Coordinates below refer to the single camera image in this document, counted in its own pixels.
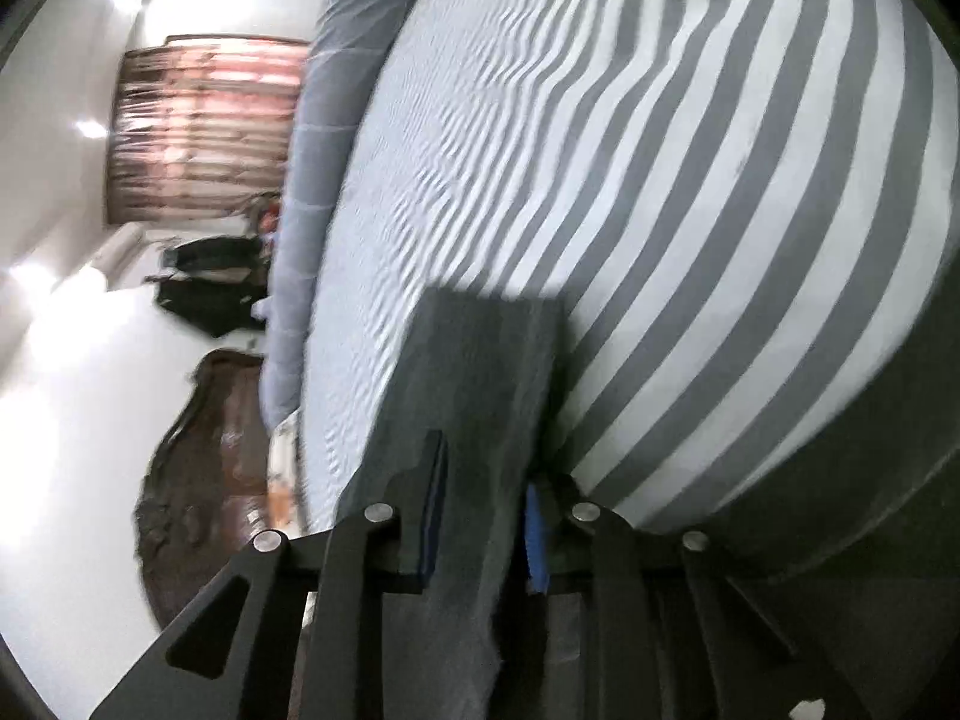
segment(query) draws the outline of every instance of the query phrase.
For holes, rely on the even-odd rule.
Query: striped bedsheet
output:
[[[908,332],[955,248],[957,129],[910,0],[419,0],[326,244],[312,526],[427,284],[563,295],[552,461],[637,527],[713,511]]]

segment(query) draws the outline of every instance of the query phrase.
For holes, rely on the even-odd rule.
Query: ceiling light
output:
[[[110,0],[115,7],[121,13],[126,14],[127,16],[135,16],[140,12],[141,2],[140,0]]]
[[[110,134],[107,127],[104,127],[99,122],[94,122],[93,119],[85,119],[83,122],[77,122],[74,124],[74,127],[77,127],[80,135],[83,135],[85,138],[92,138],[93,140],[102,140]]]
[[[10,274],[34,308],[49,298],[58,280],[51,271],[40,265],[17,265],[10,269]]]

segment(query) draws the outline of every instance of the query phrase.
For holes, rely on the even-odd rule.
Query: curtain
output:
[[[107,167],[109,222],[225,217],[277,196],[307,50],[184,37],[128,52]]]

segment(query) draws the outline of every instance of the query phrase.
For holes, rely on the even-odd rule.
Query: light blue pillow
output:
[[[414,0],[325,0],[304,70],[270,274],[260,405],[272,431],[299,407],[304,343],[357,127]]]

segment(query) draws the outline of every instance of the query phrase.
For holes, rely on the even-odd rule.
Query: screw head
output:
[[[386,522],[394,518],[394,507],[389,503],[373,503],[363,509],[367,522]]]
[[[822,698],[816,701],[802,701],[790,710],[790,720],[824,720],[827,702]]]
[[[573,514],[573,518],[578,522],[594,522],[600,517],[600,507],[595,503],[578,503],[570,509],[570,514]]]
[[[257,552],[272,552],[283,543],[283,536],[277,531],[261,531],[253,537],[253,549]]]
[[[690,552],[706,552],[710,546],[710,539],[706,533],[687,531],[683,534],[683,547]]]

